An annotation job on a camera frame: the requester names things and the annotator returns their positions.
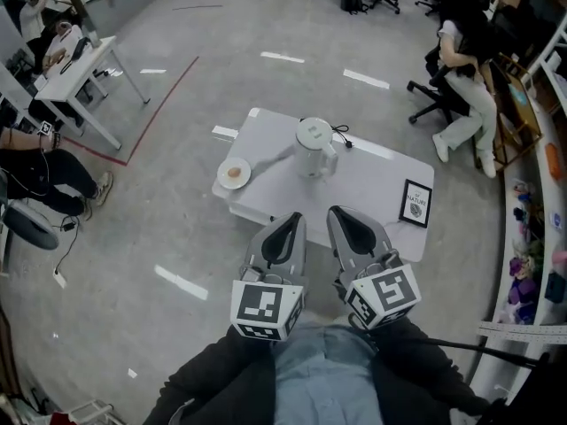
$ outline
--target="white kettle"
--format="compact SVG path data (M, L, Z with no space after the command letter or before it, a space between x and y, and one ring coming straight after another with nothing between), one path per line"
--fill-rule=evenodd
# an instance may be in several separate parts
M333 130L327 121L306 118L299 122L295 135L295 169L300 176L315 178L334 174L338 154L333 149Z

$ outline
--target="plate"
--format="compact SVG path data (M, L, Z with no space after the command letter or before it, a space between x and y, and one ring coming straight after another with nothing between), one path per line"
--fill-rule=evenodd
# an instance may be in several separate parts
M240 175L236 178L230 177L229 170L231 168L240 168ZM240 189L245 186L250 180L251 175L252 169L250 168L250 164L242 158L228 158L216 171L216 179L219 181L220 185L230 190Z

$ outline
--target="white pants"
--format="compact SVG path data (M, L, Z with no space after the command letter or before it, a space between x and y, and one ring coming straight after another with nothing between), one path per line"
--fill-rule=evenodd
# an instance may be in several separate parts
M473 81L464 75L458 76L450 71L445 78L447 83L470 105L468 117L461 117L440 133L441 138L451 148L469 140L480 129L477 148L482 151L493 150L496 134L496 103L483 82Z

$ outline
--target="desk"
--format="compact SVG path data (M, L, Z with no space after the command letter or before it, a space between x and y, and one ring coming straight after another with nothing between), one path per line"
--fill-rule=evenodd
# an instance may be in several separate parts
M250 163L251 182L230 191L215 180L213 193L227 201L231 213L262 225L267 225L271 216L302 213L307 220L307 239L327 247L327 211L333 205L349 206L384 225L403 259L419 261L427 228L398 221L398 216L406 179L433 189L433 167L351 135L348 138L354 147L348 151L334 135L338 166L332 176L302 178L295 172L293 157L254 176L254 166L260 161L293 144L298 123L299 119L281 113L252 109L228 154Z
M116 47L116 36L104 38L101 40L101 45L95 49L89 46L83 52L81 58L73 62L73 64L63 74L60 74L60 71L67 63L68 58L63 59L60 64L50 68L47 73L48 82L45 87L37 93L35 99L43 101L45 105L47 105L47 107L55 113L60 120L67 124L73 132L77 135L82 135L82 131L53 104L53 101L68 102L85 119L85 121L92 125L93 128L96 129L102 137L108 140L114 148L119 150L121 143L116 140L116 138L110 134L105 127L103 127L98 120L87 111L87 109L85 109L76 97L79 90L88 80L93 82L103 97L108 96L108 93L100 82L95 79L93 72L97 69L97 66L102 63L105 57L111 53L124 72L124 75L126 75L127 79L136 90L136 93L140 96L144 104L147 104L150 101L150 98L144 95L137 83L136 76L126 68L122 56Z

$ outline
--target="denim shirt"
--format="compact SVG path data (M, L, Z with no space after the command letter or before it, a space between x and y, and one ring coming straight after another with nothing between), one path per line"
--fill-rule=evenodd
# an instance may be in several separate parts
M345 326L296 326L272 350L275 425L382 425L370 364L375 350Z

